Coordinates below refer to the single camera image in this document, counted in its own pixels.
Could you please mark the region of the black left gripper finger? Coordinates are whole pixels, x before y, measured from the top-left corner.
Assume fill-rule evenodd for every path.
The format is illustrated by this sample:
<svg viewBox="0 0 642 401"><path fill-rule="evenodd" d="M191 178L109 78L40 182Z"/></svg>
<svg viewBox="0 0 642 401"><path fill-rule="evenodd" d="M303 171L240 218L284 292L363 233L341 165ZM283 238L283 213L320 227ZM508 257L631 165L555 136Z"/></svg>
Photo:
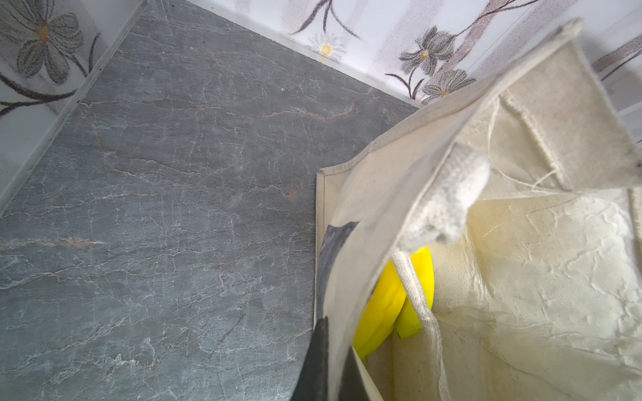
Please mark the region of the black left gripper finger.
<svg viewBox="0 0 642 401"><path fill-rule="evenodd" d="M299 380L294 389L292 400L312 401L329 400L329 319L319 319L304 359ZM339 400L370 400L364 381L359 372L358 358L349 351L339 391Z"/></svg>

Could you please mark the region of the yellow banana bunch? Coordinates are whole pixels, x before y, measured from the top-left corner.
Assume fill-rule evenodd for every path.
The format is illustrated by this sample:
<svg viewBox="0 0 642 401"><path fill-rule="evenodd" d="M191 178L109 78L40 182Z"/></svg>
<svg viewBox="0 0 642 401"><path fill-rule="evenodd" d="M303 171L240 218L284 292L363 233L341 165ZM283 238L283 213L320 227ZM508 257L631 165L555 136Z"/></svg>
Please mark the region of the yellow banana bunch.
<svg viewBox="0 0 642 401"><path fill-rule="evenodd" d="M432 308L435 294L435 274L431 252L423 247L411 255L411 262L420 279L428 307ZM421 323L406 290L390 260L372 293L359 321L353 347L363 361L373 354L396 330L407 339L421 331Z"/></svg>

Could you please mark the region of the cream canvas tote bag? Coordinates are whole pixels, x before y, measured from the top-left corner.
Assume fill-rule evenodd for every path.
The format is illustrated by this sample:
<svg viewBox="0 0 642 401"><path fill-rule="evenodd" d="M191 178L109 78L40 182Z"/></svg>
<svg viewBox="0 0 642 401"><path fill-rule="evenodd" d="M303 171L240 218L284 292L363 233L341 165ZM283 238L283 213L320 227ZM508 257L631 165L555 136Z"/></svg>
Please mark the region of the cream canvas tote bag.
<svg viewBox="0 0 642 401"><path fill-rule="evenodd" d="M641 151L574 18L505 70L318 172L314 327L328 396L349 351L370 400L638 400ZM428 307L411 255L431 252ZM394 263L421 323L361 360Z"/></svg>

